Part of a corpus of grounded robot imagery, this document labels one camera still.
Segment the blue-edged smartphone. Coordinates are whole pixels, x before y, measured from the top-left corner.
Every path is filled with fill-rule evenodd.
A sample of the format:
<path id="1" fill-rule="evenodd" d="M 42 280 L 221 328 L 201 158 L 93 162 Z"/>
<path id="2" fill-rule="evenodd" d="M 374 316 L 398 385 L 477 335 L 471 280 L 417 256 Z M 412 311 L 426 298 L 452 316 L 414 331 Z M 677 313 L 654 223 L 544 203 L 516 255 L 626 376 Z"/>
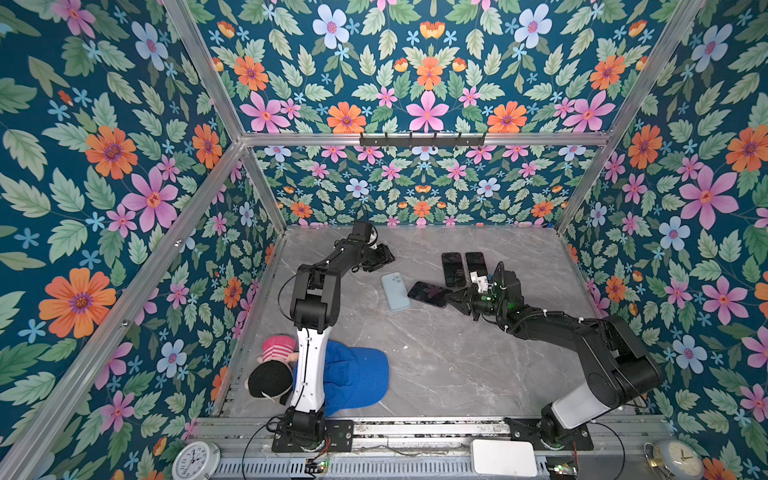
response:
<path id="1" fill-rule="evenodd" d="M 408 291 L 407 296 L 414 301 L 431 305 L 437 308 L 445 308 L 448 305 L 447 296 L 451 293 L 451 290 L 427 283 L 424 281 L 417 281 Z"/>

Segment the silver-edged smartphone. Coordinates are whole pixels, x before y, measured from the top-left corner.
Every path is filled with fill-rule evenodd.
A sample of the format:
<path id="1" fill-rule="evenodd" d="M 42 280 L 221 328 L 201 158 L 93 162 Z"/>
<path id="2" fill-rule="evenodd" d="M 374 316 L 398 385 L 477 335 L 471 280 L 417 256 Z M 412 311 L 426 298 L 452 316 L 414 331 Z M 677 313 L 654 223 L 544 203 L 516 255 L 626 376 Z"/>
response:
<path id="1" fill-rule="evenodd" d="M 445 285 L 450 289 L 461 289 L 467 285 L 464 262 L 459 252 L 441 254 Z"/>

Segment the light blue phone case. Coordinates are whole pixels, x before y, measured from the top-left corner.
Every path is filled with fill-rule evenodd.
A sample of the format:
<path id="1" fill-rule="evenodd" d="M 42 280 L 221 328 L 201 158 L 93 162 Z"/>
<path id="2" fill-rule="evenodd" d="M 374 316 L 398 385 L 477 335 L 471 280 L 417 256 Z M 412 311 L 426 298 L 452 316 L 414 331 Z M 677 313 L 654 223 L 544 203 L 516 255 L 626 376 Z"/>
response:
<path id="1" fill-rule="evenodd" d="M 381 277 L 381 285 L 392 312 L 401 312 L 411 308 L 412 302 L 408 297 L 404 277 L 399 272 L 385 274 Z"/>

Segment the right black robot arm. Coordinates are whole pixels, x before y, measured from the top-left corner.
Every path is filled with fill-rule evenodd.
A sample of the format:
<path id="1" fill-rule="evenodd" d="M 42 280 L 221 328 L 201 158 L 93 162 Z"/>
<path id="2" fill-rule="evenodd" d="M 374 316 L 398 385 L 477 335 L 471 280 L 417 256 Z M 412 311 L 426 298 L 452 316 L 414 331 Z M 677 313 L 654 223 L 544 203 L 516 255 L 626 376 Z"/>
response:
<path id="1" fill-rule="evenodd" d="M 446 295 L 449 305 L 477 321 L 492 316 L 501 332 L 577 354 L 584 381 L 541 410 L 534 436 L 548 449 L 573 442 L 583 427 L 661 386 L 664 374 L 644 342 L 618 316 L 585 318 L 526 303 L 513 271 L 498 263 L 493 276 Z"/>

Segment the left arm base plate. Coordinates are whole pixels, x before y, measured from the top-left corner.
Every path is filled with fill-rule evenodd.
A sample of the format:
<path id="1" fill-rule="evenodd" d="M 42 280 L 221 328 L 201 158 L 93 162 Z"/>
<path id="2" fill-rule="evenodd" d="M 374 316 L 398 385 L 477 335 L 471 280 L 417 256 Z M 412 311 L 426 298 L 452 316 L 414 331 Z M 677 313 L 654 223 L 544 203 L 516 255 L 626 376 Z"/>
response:
<path id="1" fill-rule="evenodd" d="M 327 420 L 302 425 L 283 422 L 274 434 L 271 451 L 274 453 L 316 454 L 322 451 L 350 452 L 354 438 L 351 420 Z"/>

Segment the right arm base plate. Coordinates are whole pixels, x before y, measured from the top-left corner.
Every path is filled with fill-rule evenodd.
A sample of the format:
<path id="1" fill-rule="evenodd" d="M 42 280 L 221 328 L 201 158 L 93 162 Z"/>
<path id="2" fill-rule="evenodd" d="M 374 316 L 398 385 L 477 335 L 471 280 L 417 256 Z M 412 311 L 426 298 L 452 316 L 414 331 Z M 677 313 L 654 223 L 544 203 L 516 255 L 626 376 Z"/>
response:
<path id="1" fill-rule="evenodd" d="M 531 443 L 535 450 L 561 451 L 565 449 L 590 451 L 594 449 L 585 425 L 565 429 L 554 418 L 504 417 L 511 440 Z"/>

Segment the pink-edged smartphone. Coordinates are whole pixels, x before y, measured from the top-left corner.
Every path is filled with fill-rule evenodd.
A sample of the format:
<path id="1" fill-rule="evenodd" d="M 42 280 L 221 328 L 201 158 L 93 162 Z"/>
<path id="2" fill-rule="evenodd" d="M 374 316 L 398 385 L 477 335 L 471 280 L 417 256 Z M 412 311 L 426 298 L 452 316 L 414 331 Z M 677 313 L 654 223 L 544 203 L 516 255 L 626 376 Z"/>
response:
<path id="1" fill-rule="evenodd" d="M 482 252 L 466 252 L 465 260 L 470 275 L 475 274 L 477 277 L 488 275 L 486 260 Z"/>

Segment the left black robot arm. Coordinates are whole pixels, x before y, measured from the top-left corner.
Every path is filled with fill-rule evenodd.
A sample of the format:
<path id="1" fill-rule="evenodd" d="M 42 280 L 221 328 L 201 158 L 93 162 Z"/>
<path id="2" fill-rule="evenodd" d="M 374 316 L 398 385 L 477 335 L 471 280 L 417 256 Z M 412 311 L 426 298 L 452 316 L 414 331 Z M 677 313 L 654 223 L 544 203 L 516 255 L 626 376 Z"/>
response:
<path id="1" fill-rule="evenodd" d="M 389 248 L 379 243 L 376 227 L 356 221 L 325 258 L 298 267 L 288 315 L 299 342 L 297 379 L 288 407 L 292 420 L 317 422 L 325 416 L 326 351 L 339 318 L 343 277 L 360 270 L 373 272 L 393 261 Z"/>

